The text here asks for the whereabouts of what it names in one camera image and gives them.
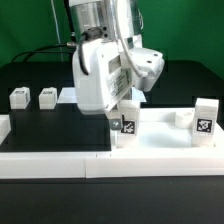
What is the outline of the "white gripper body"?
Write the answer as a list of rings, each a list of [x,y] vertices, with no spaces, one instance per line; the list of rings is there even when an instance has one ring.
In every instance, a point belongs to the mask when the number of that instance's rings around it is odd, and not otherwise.
[[[121,67],[116,42],[84,42],[72,67],[77,106],[85,115],[108,113],[133,85],[131,71]]]

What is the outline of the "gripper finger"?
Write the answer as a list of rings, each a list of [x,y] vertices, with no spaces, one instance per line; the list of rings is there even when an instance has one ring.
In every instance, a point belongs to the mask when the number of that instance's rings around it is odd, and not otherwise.
[[[113,118],[109,120],[111,130],[121,130],[123,127],[122,120],[120,118]]]

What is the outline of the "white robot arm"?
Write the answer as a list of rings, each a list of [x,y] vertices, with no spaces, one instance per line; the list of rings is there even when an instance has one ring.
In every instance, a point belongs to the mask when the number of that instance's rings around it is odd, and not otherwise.
[[[80,40],[72,58],[79,110],[104,114],[112,130],[124,126],[119,103],[130,97],[134,72],[123,46],[142,44],[137,0],[69,0]]]

